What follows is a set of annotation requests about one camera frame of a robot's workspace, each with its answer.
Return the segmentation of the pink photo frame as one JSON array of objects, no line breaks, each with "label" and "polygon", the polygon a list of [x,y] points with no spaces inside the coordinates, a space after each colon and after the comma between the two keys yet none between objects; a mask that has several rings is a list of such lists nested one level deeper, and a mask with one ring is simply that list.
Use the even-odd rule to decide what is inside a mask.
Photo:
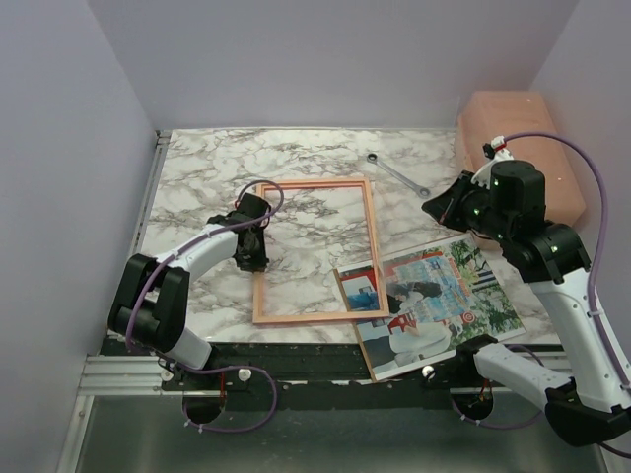
[{"label": "pink photo frame", "polygon": [[[335,323],[388,316],[372,186],[363,176],[284,180],[282,209],[270,221],[267,270],[253,277],[256,325]],[[368,260],[380,303],[352,311],[335,269]]]}]

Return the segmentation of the printed photo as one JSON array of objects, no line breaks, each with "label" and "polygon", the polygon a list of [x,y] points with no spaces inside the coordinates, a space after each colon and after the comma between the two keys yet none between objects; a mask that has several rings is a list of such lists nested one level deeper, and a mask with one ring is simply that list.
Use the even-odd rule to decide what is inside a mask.
[{"label": "printed photo", "polygon": [[505,341],[525,328],[474,239],[452,236],[386,257],[386,314],[370,262],[334,271],[370,377],[383,381],[450,358],[479,335]]}]

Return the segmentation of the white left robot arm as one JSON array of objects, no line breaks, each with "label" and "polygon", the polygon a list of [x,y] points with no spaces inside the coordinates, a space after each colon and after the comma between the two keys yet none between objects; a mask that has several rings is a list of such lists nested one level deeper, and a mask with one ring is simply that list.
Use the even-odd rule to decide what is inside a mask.
[{"label": "white left robot arm", "polygon": [[209,359],[210,343],[186,327],[189,286],[228,259],[243,271],[264,271],[264,230],[271,214],[267,201],[245,193],[235,210],[209,218],[187,242],[158,256],[132,255],[109,312],[108,329],[129,344],[184,365],[184,376],[194,387],[211,387],[219,367]]}]

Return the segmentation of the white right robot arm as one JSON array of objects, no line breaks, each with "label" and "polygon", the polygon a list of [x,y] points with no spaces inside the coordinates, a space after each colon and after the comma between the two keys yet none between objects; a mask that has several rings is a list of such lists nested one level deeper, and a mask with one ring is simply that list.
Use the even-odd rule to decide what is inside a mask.
[{"label": "white right robot arm", "polygon": [[456,347],[450,360],[467,386],[497,381],[538,407],[571,446],[604,444],[630,430],[630,366],[589,288],[592,264],[578,234],[545,218],[545,177],[524,161],[463,171],[422,205],[438,224],[474,231],[500,244],[504,258],[553,322],[570,374],[511,351],[484,334]]}]

